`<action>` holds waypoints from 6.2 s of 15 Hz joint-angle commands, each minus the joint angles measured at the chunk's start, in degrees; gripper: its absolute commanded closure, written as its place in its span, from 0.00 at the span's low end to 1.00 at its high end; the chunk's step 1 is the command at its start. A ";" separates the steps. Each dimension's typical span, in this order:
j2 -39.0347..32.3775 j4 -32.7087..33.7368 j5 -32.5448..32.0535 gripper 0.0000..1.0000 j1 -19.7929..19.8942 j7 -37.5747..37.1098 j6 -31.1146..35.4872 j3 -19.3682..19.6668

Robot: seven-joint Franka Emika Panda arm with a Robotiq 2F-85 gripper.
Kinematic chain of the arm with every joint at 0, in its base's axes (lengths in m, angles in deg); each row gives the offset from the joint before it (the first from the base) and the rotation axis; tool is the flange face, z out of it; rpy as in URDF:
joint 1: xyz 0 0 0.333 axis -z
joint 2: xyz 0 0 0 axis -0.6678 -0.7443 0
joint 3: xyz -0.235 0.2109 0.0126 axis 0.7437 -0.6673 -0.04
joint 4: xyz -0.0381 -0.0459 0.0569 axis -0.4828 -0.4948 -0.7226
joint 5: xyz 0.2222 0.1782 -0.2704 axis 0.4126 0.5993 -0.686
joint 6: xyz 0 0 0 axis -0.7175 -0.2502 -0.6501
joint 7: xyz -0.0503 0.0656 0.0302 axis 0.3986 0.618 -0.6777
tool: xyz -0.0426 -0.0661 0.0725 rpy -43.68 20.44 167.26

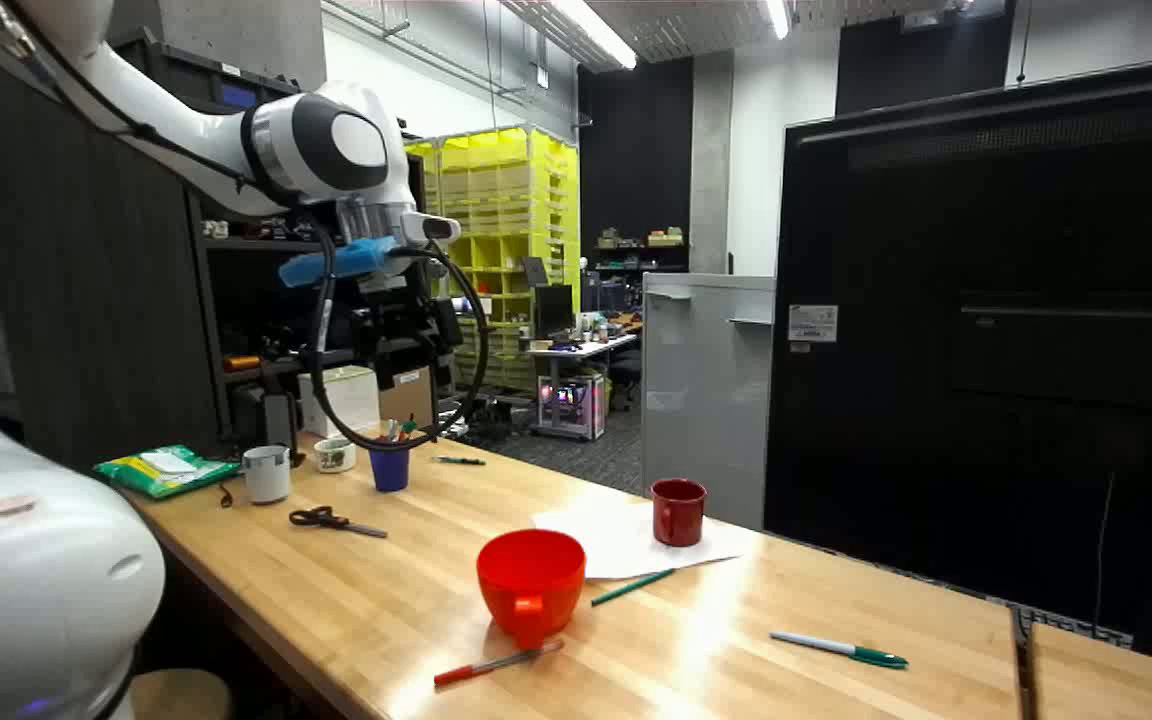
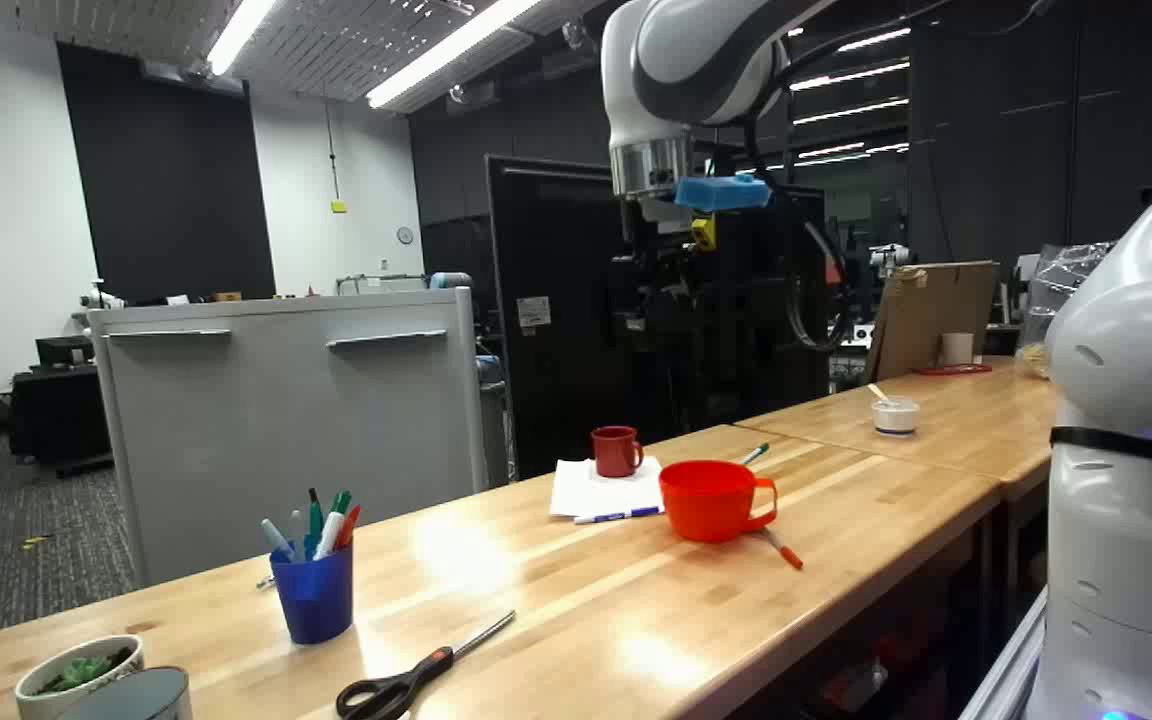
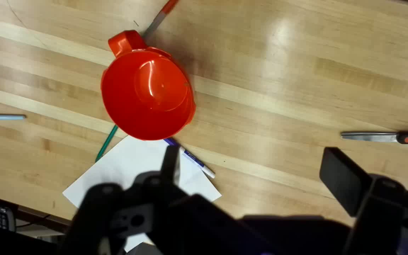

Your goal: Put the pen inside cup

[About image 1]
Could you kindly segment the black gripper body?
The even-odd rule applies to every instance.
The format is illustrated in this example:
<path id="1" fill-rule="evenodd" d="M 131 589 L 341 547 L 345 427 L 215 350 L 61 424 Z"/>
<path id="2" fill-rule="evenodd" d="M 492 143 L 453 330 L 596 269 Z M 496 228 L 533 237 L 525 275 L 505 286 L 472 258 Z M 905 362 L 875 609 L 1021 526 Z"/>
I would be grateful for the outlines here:
<path id="1" fill-rule="evenodd" d="M 363 292 L 356 279 L 336 286 L 326 348 L 353 350 L 385 389 L 398 373 L 445 362 L 463 330 L 457 307 L 424 283 Z"/>

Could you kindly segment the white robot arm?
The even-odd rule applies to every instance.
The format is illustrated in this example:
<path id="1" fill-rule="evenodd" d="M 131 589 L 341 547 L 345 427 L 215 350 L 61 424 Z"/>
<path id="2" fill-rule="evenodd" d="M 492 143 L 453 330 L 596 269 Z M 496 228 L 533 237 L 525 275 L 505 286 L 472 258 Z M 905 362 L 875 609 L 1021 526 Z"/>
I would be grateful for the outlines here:
<path id="1" fill-rule="evenodd" d="M 313 89 L 200 113 L 106 43 L 115 0 L 0 0 L 0 69 L 241 216 L 353 208 L 385 279 L 439 258 L 459 224 L 415 202 L 395 114 Z M 0 430 L 0 720 L 131 720 L 137 644 L 163 547 L 106 485 Z"/>

